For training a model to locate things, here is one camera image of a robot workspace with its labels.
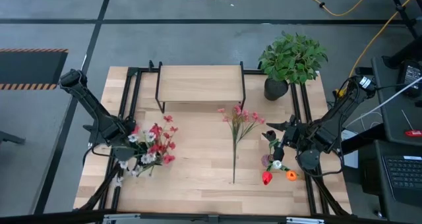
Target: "black plant pot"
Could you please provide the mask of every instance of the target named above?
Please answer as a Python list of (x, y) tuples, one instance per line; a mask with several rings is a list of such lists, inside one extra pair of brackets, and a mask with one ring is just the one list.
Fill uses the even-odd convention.
[(289, 90), (287, 81), (278, 82), (271, 78), (267, 78), (264, 84), (264, 96), (267, 100), (275, 101), (276, 99), (284, 96)]

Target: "potted plant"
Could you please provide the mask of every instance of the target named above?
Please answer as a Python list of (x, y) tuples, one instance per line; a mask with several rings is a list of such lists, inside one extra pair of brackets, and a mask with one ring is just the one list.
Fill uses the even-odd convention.
[(289, 84), (304, 84), (318, 76), (320, 63), (328, 62), (325, 48), (319, 42), (282, 32), (259, 57), (260, 68), (268, 75), (264, 85), (265, 98), (274, 101), (289, 90)]

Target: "wooden shelf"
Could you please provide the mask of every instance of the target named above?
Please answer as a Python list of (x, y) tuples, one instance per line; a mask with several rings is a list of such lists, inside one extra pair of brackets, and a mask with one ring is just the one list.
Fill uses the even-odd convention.
[(158, 103), (242, 102), (245, 99), (242, 65), (160, 65), (159, 70)]

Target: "white flower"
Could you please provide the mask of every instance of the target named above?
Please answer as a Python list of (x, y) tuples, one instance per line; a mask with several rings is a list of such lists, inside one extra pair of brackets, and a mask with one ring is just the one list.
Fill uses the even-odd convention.
[(149, 132), (146, 134), (146, 142), (153, 142), (156, 139), (156, 134)]
[(120, 168), (126, 169), (127, 168), (127, 161), (119, 161)]
[(130, 142), (137, 142), (138, 141), (138, 136), (136, 134), (131, 134), (127, 138), (129, 139)]
[(157, 159), (156, 154), (144, 154), (140, 157), (140, 162), (143, 164), (149, 164)]
[(273, 161), (272, 162), (272, 168), (274, 168), (274, 169), (281, 169), (282, 168), (282, 162), (281, 161), (278, 161), (278, 160), (276, 160), (276, 161)]
[(156, 154), (146, 154), (146, 157), (148, 158), (149, 163), (155, 161), (157, 159)]
[(146, 157), (146, 155), (142, 155), (142, 157), (140, 157), (140, 162), (142, 162), (143, 164), (148, 164), (148, 158)]

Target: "green leafy plant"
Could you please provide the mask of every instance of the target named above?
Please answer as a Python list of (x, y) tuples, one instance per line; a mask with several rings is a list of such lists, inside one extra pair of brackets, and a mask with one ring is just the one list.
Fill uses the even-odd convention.
[(287, 80), (290, 84), (315, 80), (320, 63), (328, 62), (325, 48), (318, 41), (297, 33), (292, 36), (282, 32), (282, 36), (267, 46), (259, 57), (261, 69), (269, 78)]

